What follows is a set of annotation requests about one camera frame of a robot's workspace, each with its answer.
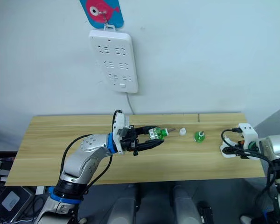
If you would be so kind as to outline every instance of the white bottle cap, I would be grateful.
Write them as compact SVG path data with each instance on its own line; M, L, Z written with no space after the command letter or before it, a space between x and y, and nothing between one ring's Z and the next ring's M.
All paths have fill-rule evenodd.
M186 135L186 133L187 133L187 130L186 130L184 127L182 127L182 128L179 130L179 135L181 135L181 136Z

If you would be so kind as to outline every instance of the green bottle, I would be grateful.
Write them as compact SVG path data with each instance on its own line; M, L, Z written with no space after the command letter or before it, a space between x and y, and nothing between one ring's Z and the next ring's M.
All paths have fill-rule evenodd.
M173 130L175 130L175 128L171 128L168 130L167 128L161 129L159 127L155 127L149 130L149 136L150 139L163 140L166 136L169 135L169 132Z
M194 135L194 141L201 143L205 139L204 131L196 132Z

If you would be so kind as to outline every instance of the blue poster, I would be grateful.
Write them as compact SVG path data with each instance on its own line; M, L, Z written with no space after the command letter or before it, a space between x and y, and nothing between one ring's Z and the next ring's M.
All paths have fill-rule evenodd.
M121 14L118 0L80 0L86 13L89 23L94 28L104 28L108 24L115 28L123 26L123 17Z

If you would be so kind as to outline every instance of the white robotic arm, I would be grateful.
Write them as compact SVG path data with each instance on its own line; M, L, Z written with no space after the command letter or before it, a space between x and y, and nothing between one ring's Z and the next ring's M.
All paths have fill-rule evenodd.
M244 141L233 142L229 138L224 137L226 131L239 133ZM233 129L224 130L222 132L223 143L220 147L224 157L229 158L240 155L243 159L264 159L269 164L268 178L273 174L271 184L275 182L278 196L275 198L276 215L280 217L280 135L272 135L259 139L256 131L250 124L239 124ZM269 190L270 186L266 186L264 192Z
M64 167L62 165L59 181L54 188L49 189L50 196L35 224L77 223L77 207L83 199L83 194L107 171L113 154L133 151L134 155L138 155L138 151L151 149L164 142L164 140L148 140L139 143L138 135L148 134L149 129L154 127L156 126L138 128L129 126L128 117L117 110L113 116L111 133L86 135L87 138L81 142L79 149L68 157ZM74 140L70 146L81 138ZM107 156L110 156L110 161L106 169L88 184L101 160Z

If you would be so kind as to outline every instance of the power strip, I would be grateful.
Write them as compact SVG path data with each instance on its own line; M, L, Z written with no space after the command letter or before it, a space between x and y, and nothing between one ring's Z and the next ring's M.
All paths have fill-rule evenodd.
M92 50L110 88L119 92L138 92L138 81L129 34L107 30L89 33Z

